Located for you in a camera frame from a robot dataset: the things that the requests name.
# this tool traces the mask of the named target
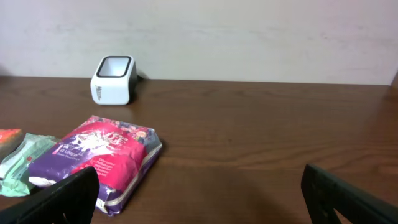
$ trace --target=green package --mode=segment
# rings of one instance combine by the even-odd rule
[[[56,141],[53,136],[39,136],[27,133],[15,153],[9,155],[9,157],[18,156],[18,158],[13,158],[15,163],[10,166],[3,181],[0,182],[0,195],[8,197],[29,195],[34,185],[29,182],[28,166],[54,146]]]

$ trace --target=snack package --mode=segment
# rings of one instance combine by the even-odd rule
[[[15,150],[24,139],[21,129],[0,129],[0,161]]]
[[[0,194],[8,197],[26,196],[34,187],[29,182],[28,165],[56,143],[53,136],[26,133],[19,147],[0,164]]]
[[[92,116],[29,166],[29,181],[45,187],[93,166],[100,182],[96,206],[115,215],[161,147],[151,128]]]

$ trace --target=wood grain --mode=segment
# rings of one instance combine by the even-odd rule
[[[149,80],[133,104],[100,106],[89,84],[1,77],[0,128],[62,137],[97,115],[157,131],[165,151],[125,211],[93,223],[308,223],[307,163],[398,205],[389,86]]]

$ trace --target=purple package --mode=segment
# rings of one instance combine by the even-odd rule
[[[93,166],[100,182],[96,207],[119,214],[161,148],[151,128],[92,116],[30,164],[29,182],[46,187]]]

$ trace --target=plastic wrapper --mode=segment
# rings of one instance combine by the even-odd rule
[[[29,181],[45,187],[93,166],[100,182],[96,206],[115,215],[161,147],[151,128],[92,116],[29,166]]]
[[[41,136],[26,133],[23,142],[0,164],[3,180],[0,182],[0,194],[8,197],[30,194],[33,184],[29,182],[29,164],[55,145],[53,136]]]
[[[0,161],[14,151],[23,139],[20,129],[0,129]]]

